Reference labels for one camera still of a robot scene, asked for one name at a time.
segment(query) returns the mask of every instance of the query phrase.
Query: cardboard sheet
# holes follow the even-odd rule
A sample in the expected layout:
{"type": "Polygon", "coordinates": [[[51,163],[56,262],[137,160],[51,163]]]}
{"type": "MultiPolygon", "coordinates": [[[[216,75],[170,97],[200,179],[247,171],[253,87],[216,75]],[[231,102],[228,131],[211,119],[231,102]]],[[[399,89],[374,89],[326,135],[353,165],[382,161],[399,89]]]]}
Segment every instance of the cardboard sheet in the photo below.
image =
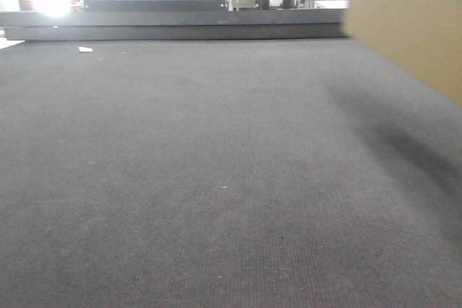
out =
{"type": "Polygon", "coordinates": [[[351,0],[344,30],[462,107],[462,0],[351,0]]]}

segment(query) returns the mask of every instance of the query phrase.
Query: box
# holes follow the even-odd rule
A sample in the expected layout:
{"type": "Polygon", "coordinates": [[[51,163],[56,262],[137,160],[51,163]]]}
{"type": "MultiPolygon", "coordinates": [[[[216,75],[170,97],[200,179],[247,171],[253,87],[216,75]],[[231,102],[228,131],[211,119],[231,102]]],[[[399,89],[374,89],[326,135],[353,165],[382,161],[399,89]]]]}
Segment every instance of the box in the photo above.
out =
{"type": "Polygon", "coordinates": [[[462,107],[461,0],[351,0],[346,33],[462,107]]]}

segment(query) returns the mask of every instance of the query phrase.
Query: gray carpet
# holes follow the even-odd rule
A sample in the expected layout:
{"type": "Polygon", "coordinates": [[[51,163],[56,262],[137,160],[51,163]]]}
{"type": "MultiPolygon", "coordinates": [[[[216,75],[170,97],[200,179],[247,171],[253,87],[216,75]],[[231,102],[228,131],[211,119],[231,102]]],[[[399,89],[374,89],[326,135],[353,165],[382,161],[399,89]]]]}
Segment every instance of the gray carpet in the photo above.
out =
{"type": "Polygon", "coordinates": [[[0,50],[0,157],[2,307],[462,307],[462,110],[351,40],[0,50]]]}

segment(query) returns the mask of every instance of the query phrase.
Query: metal frame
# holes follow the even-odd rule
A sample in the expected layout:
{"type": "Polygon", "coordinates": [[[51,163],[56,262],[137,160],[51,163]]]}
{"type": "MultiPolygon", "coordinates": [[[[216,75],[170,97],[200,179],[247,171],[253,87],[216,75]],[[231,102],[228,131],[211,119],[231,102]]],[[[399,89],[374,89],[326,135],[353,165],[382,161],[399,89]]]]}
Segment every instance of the metal frame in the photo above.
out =
{"type": "Polygon", "coordinates": [[[226,10],[226,0],[83,0],[90,12],[226,10]]]}
{"type": "Polygon", "coordinates": [[[344,38],[338,23],[148,27],[6,27],[10,40],[252,40],[344,38]]]}

